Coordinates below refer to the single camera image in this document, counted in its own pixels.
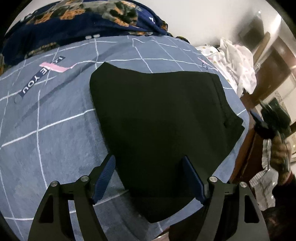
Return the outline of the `right hand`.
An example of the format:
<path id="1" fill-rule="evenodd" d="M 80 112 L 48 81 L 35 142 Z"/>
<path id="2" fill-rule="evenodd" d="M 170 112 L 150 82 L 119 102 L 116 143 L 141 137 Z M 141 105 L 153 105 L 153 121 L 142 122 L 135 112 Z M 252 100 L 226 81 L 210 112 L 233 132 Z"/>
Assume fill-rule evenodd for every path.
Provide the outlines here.
<path id="1" fill-rule="evenodd" d="M 289 141 L 283 141 L 278 133 L 271 142 L 270 166 L 278 172 L 278 185 L 284 185 L 290 175 L 291 170 L 285 167 L 286 161 L 290 162 L 292 155 Z"/>

